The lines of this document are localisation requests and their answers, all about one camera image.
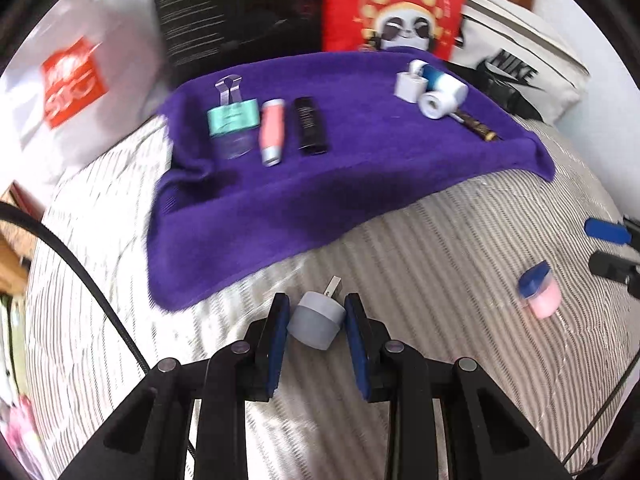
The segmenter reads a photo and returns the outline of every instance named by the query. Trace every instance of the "cartoon panda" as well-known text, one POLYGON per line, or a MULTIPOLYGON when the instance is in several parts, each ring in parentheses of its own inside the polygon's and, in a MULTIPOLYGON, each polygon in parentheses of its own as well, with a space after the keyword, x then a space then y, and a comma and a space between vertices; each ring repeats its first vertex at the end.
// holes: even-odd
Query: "cartoon panda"
POLYGON ((449 12, 449 0, 360 0, 362 35, 379 37, 383 50, 412 46, 433 52, 443 34, 438 22, 449 12))

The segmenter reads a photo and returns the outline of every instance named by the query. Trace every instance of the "pink tube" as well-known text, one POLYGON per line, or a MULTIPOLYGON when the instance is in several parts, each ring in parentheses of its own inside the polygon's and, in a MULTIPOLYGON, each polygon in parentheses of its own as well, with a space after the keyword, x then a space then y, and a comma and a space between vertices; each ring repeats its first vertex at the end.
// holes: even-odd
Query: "pink tube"
POLYGON ((272 99, 262 105, 260 152, 265 166, 275 166, 282 157, 284 143, 284 99, 272 99))

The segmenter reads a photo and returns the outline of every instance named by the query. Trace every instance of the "purple towel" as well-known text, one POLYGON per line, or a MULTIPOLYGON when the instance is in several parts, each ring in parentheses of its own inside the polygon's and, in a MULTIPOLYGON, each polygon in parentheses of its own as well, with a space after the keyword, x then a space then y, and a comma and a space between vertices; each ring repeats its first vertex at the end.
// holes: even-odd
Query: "purple towel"
POLYGON ((149 291, 179 310, 241 278, 340 237, 390 210, 473 176, 532 171, 553 179, 555 167, 532 132, 480 92, 463 109, 504 139, 483 142, 451 118, 425 118, 394 97, 396 73, 430 54, 331 52, 241 65, 189 81, 161 113, 174 143, 158 183, 147 255, 149 291), (282 162, 261 164, 260 151, 221 160, 206 113, 220 104, 216 81, 242 76, 242 98, 287 102, 282 162), (324 117, 330 150, 304 156, 290 105, 312 96, 324 117))

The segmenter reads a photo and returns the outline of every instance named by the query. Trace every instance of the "blue handle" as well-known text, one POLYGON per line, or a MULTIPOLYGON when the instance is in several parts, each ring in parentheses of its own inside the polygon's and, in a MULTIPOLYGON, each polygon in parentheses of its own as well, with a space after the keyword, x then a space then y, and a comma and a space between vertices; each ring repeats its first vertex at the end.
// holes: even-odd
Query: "blue handle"
POLYGON ((604 240, 618 245, 631 243, 631 233, 622 224, 613 224, 598 218, 587 218, 584 223, 584 233, 598 240, 604 240))

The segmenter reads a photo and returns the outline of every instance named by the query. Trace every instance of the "striped bedspread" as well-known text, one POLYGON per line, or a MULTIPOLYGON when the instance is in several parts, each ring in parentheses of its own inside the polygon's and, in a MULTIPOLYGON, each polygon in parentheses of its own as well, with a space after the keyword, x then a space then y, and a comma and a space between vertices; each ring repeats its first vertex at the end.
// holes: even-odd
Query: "striped bedspread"
MULTIPOLYGON (((44 223, 88 269, 151 364, 207 358, 242 337, 274 293, 286 292, 295 304, 336 274, 343 293, 359 292, 393 338, 436 360, 475 358, 563 458, 634 352, 631 327, 640 310, 631 309, 623 286, 593 278, 587 268, 598 248, 630 255, 582 233, 587 216, 618 218, 609 195, 555 130, 526 126, 556 162, 553 183, 523 171, 471 179, 176 314, 152 304, 146 280, 148 212, 170 161, 161 118, 62 183, 44 223), (521 308, 516 282, 542 259, 563 301, 540 321, 521 308)), ((142 372, 89 292, 43 244, 31 268, 27 316, 36 421, 60 473, 142 372)), ((383 478, 386 407, 361 400, 344 335, 327 352, 292 338, 287 346, 274 399, 246 406, 250 478, 383 478)), ((571 470, 588 459, 615 408, 571 470)), ((188 475, 192 465, 188 457, 188 475)))

